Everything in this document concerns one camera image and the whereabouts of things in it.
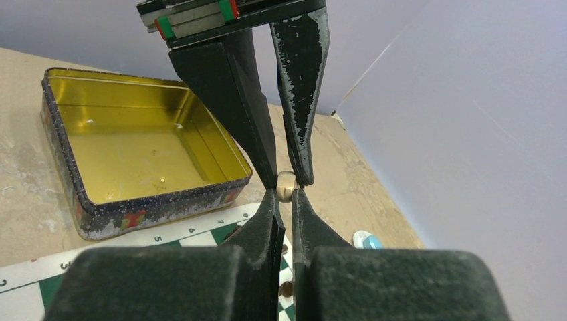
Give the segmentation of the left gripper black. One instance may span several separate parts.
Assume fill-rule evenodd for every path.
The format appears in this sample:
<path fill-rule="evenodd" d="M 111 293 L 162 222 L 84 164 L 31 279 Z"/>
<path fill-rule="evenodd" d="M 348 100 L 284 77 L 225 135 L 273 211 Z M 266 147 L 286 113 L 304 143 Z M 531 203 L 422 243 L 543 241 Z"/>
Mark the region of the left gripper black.
<path fill-rule="evenodd" d="M 270 23 L 288 155 L 299 186 L 314 183 L 311 134 L 330 47 L 325 1 L 156 0 L 136 9 L 147 32 L 180 47 L 169 53 L 176 74 L 246 152 L 266 189 L 277 184 L 276 144 L 250 29 Z"/>

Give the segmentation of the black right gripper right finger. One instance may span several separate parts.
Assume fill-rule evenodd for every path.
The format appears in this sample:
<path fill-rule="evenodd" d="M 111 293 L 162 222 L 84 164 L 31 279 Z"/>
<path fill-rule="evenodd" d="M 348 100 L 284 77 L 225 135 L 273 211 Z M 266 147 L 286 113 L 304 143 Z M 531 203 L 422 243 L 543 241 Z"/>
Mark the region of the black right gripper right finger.
<path fill-rule="evenodd" d="M 509 320 L 483 260 L 466 251 L 357 249 L 292 196 L 296 320 Z"/>

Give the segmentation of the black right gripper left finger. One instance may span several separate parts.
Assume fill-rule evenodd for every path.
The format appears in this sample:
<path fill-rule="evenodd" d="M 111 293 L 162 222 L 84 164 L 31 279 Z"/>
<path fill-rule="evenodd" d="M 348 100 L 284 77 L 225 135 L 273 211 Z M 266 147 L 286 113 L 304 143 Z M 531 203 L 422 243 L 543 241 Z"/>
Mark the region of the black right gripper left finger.
<path fill-rule="evenodd" d="M 276 191 L 216 247 L 97 247 L 64 274 L 46 320 L 277 320 L 285 227 Z"/>

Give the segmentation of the white pawn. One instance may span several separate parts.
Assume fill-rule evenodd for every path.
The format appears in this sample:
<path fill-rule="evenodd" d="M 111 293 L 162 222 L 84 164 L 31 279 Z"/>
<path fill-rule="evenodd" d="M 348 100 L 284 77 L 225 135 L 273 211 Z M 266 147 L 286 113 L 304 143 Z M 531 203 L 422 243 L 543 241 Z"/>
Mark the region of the white pawn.
<path fill-rule="evenodd" d="M 296 175 L 293 171 L 281 171 L 277 176 L 276 192 L 279 201 L 289 203 L 292 201 L 293 192 L 299 188 Z"/>

